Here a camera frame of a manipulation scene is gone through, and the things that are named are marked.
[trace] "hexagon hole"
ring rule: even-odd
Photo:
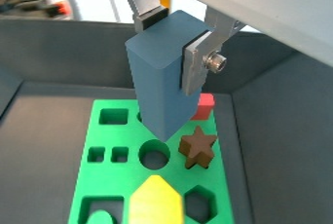
[[[214,193],[202,186],[195,186],[185,194],[186,215],[199,223],[207,223],[217,215]]]

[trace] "blue rectangular block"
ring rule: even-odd
[[[207,30],[198,19],[177,11],[126,42],[142,122],[161,141],[197,111],[201,89],[190,96],[181,89],[182,52]]]

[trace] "metal bracket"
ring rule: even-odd
[[[222,43],[245,27],[245,24],[211,7],[207,7],[205,23],[214,29],[197,39],[183,52],[182,90],[194,93],[205,84],[209,70],[217,73],[226,64],[218,54]]]
[[[161,5],[161,0],[127,0],[134,13],[135,31],[142,32],[159,20],[167,17],[169,9]]]

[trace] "square hole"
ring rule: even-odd
[[[126,163],[129,157],[129,148],[127,147],[115,147],[112,149],[112,163]]]
[[[99,116],[100,125],[126,125],[129,109],[103,109]]]
[[[86,224],[88,217],[98,210],[108,212],[114,221],[116,221],[115,223],[122,223],[123,197],[84,197],[80,203],[78,224]]]
[[[104,147],[91,147],[88,149],[88,162],[90,163],[102,163],[104,161]]]

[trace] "yellow block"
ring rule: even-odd
[[[129,224],[183,224],[182,197],[151,175],[130,197]]]

